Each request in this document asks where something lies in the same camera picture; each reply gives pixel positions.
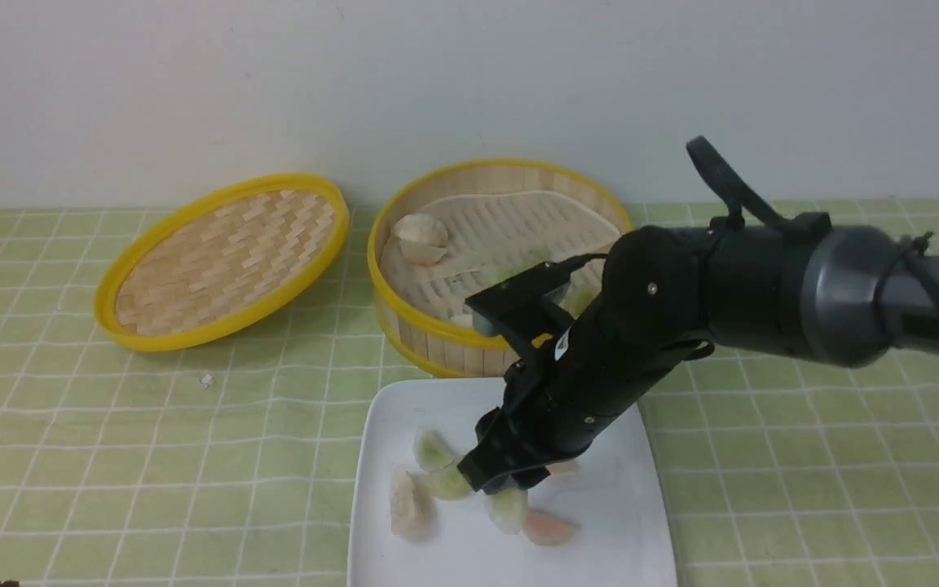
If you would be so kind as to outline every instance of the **white wall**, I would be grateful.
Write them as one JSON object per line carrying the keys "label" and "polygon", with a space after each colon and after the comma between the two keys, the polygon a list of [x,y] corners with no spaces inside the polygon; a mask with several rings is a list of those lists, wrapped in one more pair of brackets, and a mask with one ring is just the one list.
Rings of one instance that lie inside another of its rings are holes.
{"label": "white wall", "polygon": [[0,0],[0,205],[533,157],[633,201],[939,196],[939,0]]}

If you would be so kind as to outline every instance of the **yellow rim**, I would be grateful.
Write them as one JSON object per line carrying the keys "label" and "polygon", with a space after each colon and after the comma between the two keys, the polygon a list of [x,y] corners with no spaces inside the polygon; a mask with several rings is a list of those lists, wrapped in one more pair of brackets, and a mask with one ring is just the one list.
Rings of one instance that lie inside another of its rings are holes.
{"label": "yellow rim", "polygon": [[[336,215],[335,229],[329,235],[320,255],[310,261],[306,268],[303,268],[290,282],[273,290],[268,296],[242,309],[242,311],[232,313],[232,315],[216,320],[212,324],[205,324],[205,326],[199,326],[187,332],[168,334],[164,337],[141,337],[141,335],[126,330],[118,322],[115,316],[115,300],[118,296],[118,290],[121,288],[122,283],[126,281],[126,277],[133,271],[135,265],[140,263],[140,260],[154,246],[159,245],[160,242],[179,230],[184,224],[193,222],[193,220],[221,207],[221,205],[231,204],[232,201],[241,200],[243,197],[256,196],[256,194],[265,191],[283,189],[312,191],[327,200],[335,209]],[[137,351],[174,351],[215,341],[217,338],[226,337],[228,334],[233,334],[250,324],[258,322],[258,320],[264,319],[264,317],[290,302],[292,298],[301,294],[306,287],[309,287],[323,274],[324,270],[327,270],[328,265],[339,255],[349,231],[350,211],[346,208],[342,193],[335,186],[335,183],[329,182],[325,178],[309,174],[277,174],[236,183],[236,185],[215,191],[173,212],[138,238],[133,245],[130,245],[130,248],[126,249],[118,260],[111,265],[107,275],[100,281],[100,286],[96,290],[93,313],[96,316],[97,323],[100,323],[100,326],[107,330],[108,334],[111,334],[111,337],[119,345]]]}
{"label": "yellow rim", "polygon": [[454,369],[448,369],[447,367],[441,367],[439,364],[431,363],[431,361],[415,354],[413,350],[405,346],[405,343],[401,342],[401,338],[396,335],[396,332],[391,329],[390,324],[387,323],[385,317],[383,317],[383,309],[380,308],[379,302],[376,302],[376,316],[379,316],[379,324],[381,329],[383,329],[383,334],[386,335],[387,341],[389,341],[391,345],[394,345],[394,349],[398,350],[398,353],[401,353],[401,356],[405,357],[409,363],[414,364],[415,367],[426,371],[429,375],[433,375],[434,377],[443,377],[446,379],[470,376],[469,373],[455,371]]}
{"label": "yellow rim", "polygon": [[[578,174],[576,171],[564,170],[563,167],[557,167],[556,165],[550,165],[548,163],[539,163],[537,161],[529,161],[523,159],[483,159],[479,161],[467,161],[466,163],[458,163],[455,165],[450,165],[448,167],[443,167],[441,170],[433,171],[432,174],[422,175],[421,178],[415,179],[414,182],[408,183],[407,186],[403,187],[394,198],[391,198],[389,203],[385,205],[383,210],[376,216],[375,223],[372,224],[372,231],[368,234],[368,274],[372,276],[372,284],[375,287],[376,291],[380,294],[383,301],[386,302],[391,308],[394,308],[394,311],[398,313],[399,316],[403,317],[409,324],[412,324],[415,328],[419,330],[424,330],[428,334],[435,335],[444,339],[444,341],[459,343],[459,345],[473,346],[478,349],[495,349],[495,350],[508,350],[509,345],[506,341],[503,341],[502,338],[493,337],[485,338],[481,337],[480,334],[476,334],[475,331],[469,330],[467,328],[460,328],[454,324],[444,322],[444,320],[435,319],[433,316],[425,315],[420,311],[417,311],[411,304],[405,302],[403,298],[398,296],[396,291],[394,291],[389,284],[386,283],[386,280],[383,279],[383,272],[380,271],[379,261],[376,260],[376,236],[379,234],[379,227],[381,220],[386,217],[390,209],[394,208],[398,201],[401,201],[401,198],[405,196],[409,191],[421,186],[425,182],[429,182],[430,179],[436,178],[439,175],[450,174],[452,171],[458,170],[467,170],[470,167],[484,167],[487,165],[518,165],[521,167],[534,167],[538,170],[545,171],[555,171],[558,174],[567,175],[569,178],[576,179],[576,181],[585,183],[585,185],[590,186],[596,193],[600,194],[600,197],[603,197],[604,200],[607,200],[608,204],[611,204],[611,207],[615,208],[615,211],[618,212],[618,215],[622,218],[622,230],[628,231],[633,227],[633,223],[629,220],[629,215],[626,213],[625,209],[622,207],[621,203],[615,199],[606,189],[601,187],[599,183],[594,182],[592,179],[586,178],[585,175]],[[408,349],[406,346],[403,346],[403,343],[399,342],[396,337],[390,337],[391,341],[395,342],[396,348],[398,351],[401,351],[402,348],[411,353],[411,356],[416,356]],[[420,367],[425,371],[432,373],[429,369]]]}

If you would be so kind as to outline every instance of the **white plate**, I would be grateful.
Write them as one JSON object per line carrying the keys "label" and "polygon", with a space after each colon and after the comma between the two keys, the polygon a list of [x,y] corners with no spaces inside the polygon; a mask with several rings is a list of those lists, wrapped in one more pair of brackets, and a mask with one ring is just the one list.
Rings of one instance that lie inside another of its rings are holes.
{"label": "white plate", "polygon": [[350,525],[350,587],[672,587],[672,543],[640,410],[633,406],[579,457],[575,476],[551,477],[529,492],[536,508],[580,527],[564,546],[535,546],[492,524],[483,494],[436,501],[439,525],[424,543],[390,532],[390,477],[415,471],[420,428],[473,448],[474,424],[502,401],[502,379],[398,382],[368,410]]}

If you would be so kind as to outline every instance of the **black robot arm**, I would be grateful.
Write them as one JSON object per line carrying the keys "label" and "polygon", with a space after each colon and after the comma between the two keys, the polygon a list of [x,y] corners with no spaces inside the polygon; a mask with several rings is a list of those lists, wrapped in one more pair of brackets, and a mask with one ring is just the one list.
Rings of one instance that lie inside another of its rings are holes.
{"label": "black robot arm", "polygon": [[[467,298],[521,357],[503,404],[459,463],[473,490],[533,487],[579,456],[682,361],[715,345],[845,368],[890,349],[939,353],[939,257],[929,235],[832,227],[824,213],[778,215],[704,138],[688,144],[727,204],[708,227],[641,227],[611,246],[600,294],[578,320],[554,300],[597,256],[541,263]],[[745,226],[743,209],[760,220]],[[543,335],[550,338],[537,343]]]}

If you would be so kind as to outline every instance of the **grid pattern tablecloth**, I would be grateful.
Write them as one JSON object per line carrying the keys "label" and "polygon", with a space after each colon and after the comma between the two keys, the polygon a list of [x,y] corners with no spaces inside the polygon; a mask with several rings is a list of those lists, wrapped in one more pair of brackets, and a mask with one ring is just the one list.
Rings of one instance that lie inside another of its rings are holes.
{"label": "grid pattern tablecloth", "polygon": [[[935,230],[939,252],[939,201],[822,207]],[[630,212],[683,224],[719,208]],[[346,252],[283,311],[212,345],[133,354],[90,305],[162,215],[0,211],[0,579],[345,585],[368,404],[425,376],[377,327],[373,211],[355,210]],[[939,358],[846,372],[721,351],[641,407],[683,584],[939,585]]]}

